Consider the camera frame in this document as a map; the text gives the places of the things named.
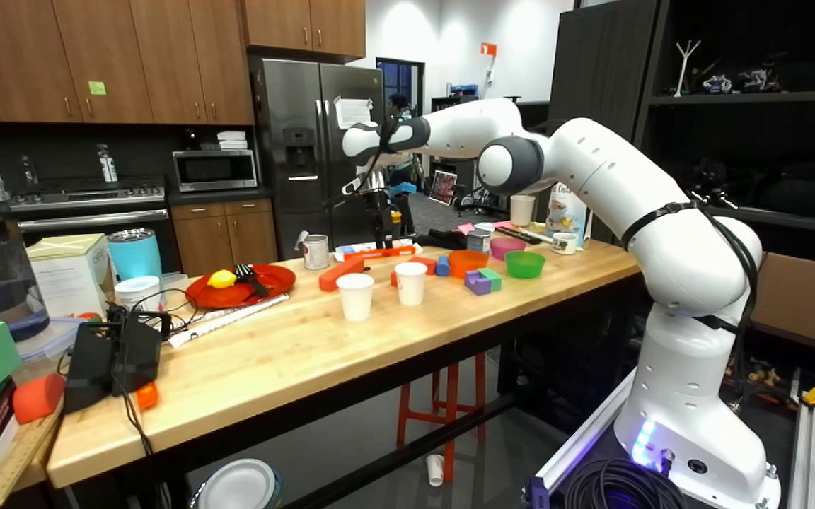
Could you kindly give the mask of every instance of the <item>microwave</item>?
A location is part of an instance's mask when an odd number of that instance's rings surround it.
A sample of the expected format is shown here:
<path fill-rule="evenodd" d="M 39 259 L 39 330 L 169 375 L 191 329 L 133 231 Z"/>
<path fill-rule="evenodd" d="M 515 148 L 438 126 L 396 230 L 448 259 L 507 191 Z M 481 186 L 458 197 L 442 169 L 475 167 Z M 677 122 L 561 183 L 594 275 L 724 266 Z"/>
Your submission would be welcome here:
<path fill-rule="evenodd" d="M 261 186 L 251 149 L 174 149 L 179 191 Z"/>

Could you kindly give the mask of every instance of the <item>drawer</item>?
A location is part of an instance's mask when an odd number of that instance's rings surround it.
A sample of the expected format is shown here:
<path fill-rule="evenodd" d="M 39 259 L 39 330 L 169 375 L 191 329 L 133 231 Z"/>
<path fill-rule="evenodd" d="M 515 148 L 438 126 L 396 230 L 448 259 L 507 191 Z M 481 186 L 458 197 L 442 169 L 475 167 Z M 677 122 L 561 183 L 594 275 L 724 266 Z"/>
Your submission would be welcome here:
<path fill-rule="evenodd" d="M 268 197 L 267 201 L 230 201 L 227 214 L 251 214 L 251 211 L 271 211 Z"/>
<path fill-rule="evenodd" d="M 188 206 L 174 206 L 174 217 L 213 217 L 213 214 L 227 214 L 220 204 L 188 204 Z"/>
<path fill-rule="evenodd" d="M 815 341 L 815 259 L 776 252 L 765 258 L 754 324 Z"/>

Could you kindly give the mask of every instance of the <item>red bowl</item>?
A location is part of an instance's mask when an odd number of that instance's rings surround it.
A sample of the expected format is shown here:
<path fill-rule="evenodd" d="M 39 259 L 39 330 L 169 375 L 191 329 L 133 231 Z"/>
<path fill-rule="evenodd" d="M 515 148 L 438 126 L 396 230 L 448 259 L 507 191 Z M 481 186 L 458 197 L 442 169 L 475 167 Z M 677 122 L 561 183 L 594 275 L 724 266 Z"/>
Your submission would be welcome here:
<path fill-rule="evenodd" d="M 192 279 L 188 285 L 188 302 L 202 309 L 202 312 L 216 312 L 216 309 L 241 309 L 241 306 L 256 306 L 261 300 L 271 300 L 278 295 L 290 295 L 294 289 L 294 272 L 283 266 L 268 266 L 268 262 L 251 262 L 256 278 L 261 285 L 268 292 L 268 296 L 257 296 L 250 283 L 234 283 L 230 289 L 213 289 L 206 279 L 209 275 Z"/>

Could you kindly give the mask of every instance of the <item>stainless steel refrigerator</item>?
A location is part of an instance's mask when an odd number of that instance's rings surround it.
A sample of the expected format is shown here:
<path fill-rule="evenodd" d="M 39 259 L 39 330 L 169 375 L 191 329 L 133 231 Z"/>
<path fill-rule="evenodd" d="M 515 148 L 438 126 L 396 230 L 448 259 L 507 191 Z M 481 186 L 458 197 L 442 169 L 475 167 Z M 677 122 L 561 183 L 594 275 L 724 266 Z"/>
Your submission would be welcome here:
<path fill-rule="evenodd" d="M 386 122 L 386 90 L 377 68 L 307 60 L 251 60 L 256 132 L 263 173 L 275 194 L 275 227 L 283 258 L 294 258 L 298 234 L 325 231 L 332 206 L 355 165 L 342 156 L 342 132 L 355 122 Z"/>

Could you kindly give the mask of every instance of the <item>cabinet door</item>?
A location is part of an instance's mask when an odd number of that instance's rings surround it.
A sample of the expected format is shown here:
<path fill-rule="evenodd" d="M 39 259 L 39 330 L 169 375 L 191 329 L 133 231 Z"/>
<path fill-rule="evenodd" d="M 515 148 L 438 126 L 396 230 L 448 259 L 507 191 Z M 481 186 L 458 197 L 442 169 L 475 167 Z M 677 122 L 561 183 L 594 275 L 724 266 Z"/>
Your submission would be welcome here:
<path fill-rule="evenodd" d="M 203 90 L 188 3 L 130 0 L 152 122 L 203 125 Z"/>
<path fill-rule="evenodd" d="M 0 119 L 80 119 L 52 0 L 0 0 Z"/>
<path fill-rule="evenodd" d="M 185 275 L 234 269 L 223 206 L 174 206 L 174 227 Z"/>
<path fill-rule="evenodd" d="M 314 52 L 366 53 L 366 0 L 311 0 Z"/>
<path fill-rule="evenodd" d="M 311 42 L 311 0 L 244 0 L 247 42 L 267 49 L 308 52 Z"/>
<path fill-rule="evenodd" d="M 151 93 L 127 0 L 53 0 L 89 122 L 151 122 Z"/>
<path fill-rule="evenodd" d="M 244 11 L 237 0 L 191 0 L 209 125 L 251 125 Z"/>
<path fill-rule="evenodd" d="M 268 197 L 227 204 L 227 221 L 234 262 L 275 259 L 275 223 Z"/>

